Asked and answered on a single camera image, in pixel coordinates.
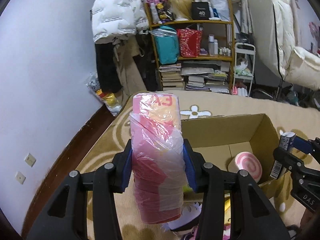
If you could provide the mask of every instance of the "white wall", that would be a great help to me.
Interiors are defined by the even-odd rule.
[[[0,207],[19,233],[46,173],[101,106],[84,84],[95,70],[93,1],[11,0],[0,16]]]
[[[310,32],[309,22],[314,22],[319,26],[320,20],[308,0],[298,0],[298,6],[300,7],[300,9],[298,9],[298,16],[302,39],[301,47],[310,50],[311,42],[313,42],[314,39]]]

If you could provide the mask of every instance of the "cardboard box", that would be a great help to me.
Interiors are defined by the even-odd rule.
[[[262,166],[259,186],[267,197],[273,179],[269,176],[273,163],[273,151],[279,145],[279,137],[266,114],[213,116],[181,121],[182,136],[188,139],[194,151],[203,155],[223,171],[228,170],[231,160],[240,152],[253,153]],[[186,194],[190,200],[201,198],[199,194]]]

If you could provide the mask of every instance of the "beige rug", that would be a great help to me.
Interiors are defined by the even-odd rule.
[[[293,131],[305,139],[320,137],[320,112],[270,100],[243,98],[212,92],[167,91],[179,97],[181,118],[205,118],[214,115],[235,114],[267,114],[276,130]],[[95,171],[104,163],[110,162],[113,156],[124,150],[130,135],[129,113],[132,111],[132,97],[126,106],[103,133],[90,152],[79,164],[81,173]],[[319,169],[319,165],[311,155],[294,152],[303,159],[306,166]],[[171,232],[163,233],[159,225],[146,225],[140,220],[133,196],[133,176],[129,187],[123,194],[115,194],[119,225],[124,240],[176,240]],[[305,208],[290,196],[292,181],[290,173],[286,173],[278,181],[275,205],[286,225],[300,224]],[[92,194],[88,195],[88,238],[94,239],[92,222]]]

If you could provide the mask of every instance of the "barcode label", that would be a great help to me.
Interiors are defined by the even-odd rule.
[[[273,164],[272,171],[270,173],[270,177],[273,179],[278,179],[281,169],[282,169],[282,164],[278,161],[275,161],[275,163]]]

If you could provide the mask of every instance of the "black box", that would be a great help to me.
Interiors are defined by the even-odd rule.
[[[193,2],[191,4],[191,15],[193,20],[209,20],[209,4],[207,2]]]

